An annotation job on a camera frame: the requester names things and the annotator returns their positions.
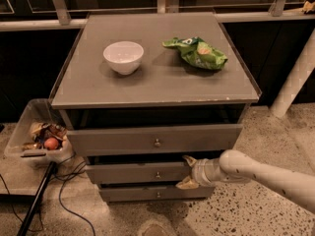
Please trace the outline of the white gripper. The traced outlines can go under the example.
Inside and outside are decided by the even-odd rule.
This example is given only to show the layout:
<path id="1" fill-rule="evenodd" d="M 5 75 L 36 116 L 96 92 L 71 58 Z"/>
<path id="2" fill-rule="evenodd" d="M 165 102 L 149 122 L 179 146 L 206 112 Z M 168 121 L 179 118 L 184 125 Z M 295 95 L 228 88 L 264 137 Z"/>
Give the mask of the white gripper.
<path id="1" fill-rule="evenodd" d="M 187 164 L 192 167 L 191 176 L 185 177 L 182 181 L 176 184 L 180 190 L 197 189 L 199 186 L 210 187 L 213 183 L 222 179 L 219 160 L 215 159 L 195 159 L 190 155 L 183 155 Z"/>

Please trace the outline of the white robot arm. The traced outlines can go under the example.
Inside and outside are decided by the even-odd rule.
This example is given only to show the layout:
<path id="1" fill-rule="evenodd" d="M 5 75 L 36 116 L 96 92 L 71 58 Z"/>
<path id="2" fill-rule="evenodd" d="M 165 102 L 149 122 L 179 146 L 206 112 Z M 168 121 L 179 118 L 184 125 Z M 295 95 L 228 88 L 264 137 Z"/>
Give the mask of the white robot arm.
<path id="1" fill-rule="evenodd" d="M 183 158 L 190 166 L 189 175 L 176 184 L 181 190 L 211 187 L 215 182 L 245 183 L 256 181 L 293 203 L 315 213 L 315 177 L 254 160 L 247 154 L 225 150 L 219 158 Z"/>

